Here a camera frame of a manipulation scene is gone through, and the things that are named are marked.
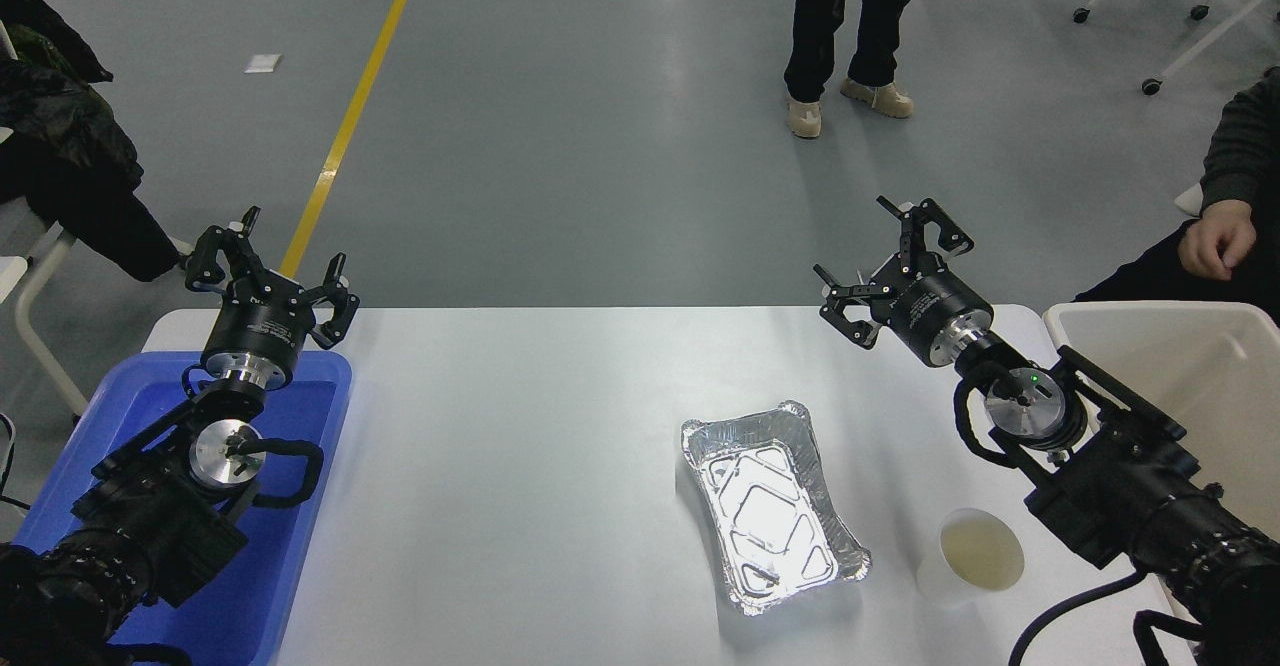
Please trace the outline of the person's hand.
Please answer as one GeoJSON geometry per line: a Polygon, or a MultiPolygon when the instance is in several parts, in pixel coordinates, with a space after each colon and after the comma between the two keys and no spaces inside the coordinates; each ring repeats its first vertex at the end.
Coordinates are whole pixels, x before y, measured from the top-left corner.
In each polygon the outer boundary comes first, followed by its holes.
{"type": "Polygon", "coordinates": [[[1238,199],[1202,209],[1178,246],[1181,266],[1193,277],[1228,282],[1253,251],[1257,231],[1253,207],[1238,199]]]}

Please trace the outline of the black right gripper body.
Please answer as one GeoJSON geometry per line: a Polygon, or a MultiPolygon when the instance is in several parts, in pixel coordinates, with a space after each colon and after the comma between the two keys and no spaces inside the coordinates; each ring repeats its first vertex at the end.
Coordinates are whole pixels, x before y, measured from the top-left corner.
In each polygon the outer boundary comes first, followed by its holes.
{"type": "Polygon", "coordinates": [[[993,323],[993,306],[968,284],[941,268],[908,275],[886,264],[873,278],[890,295],[872,304],[874,321],[887,327],[927,365],[950,365],[993,323]]]}

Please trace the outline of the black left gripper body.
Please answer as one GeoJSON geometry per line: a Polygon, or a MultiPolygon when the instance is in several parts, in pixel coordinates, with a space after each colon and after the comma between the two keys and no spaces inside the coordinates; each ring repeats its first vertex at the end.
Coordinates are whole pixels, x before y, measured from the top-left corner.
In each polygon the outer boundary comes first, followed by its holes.
{"type": "Polygon", "coordinates": [[[225,371],[233,355],[247,353],[271,362],[279,373],[293,373],[316,324],[302,293],[301,284],[279,274],[232,280],[202,352],[205,370],[225,371]]]}

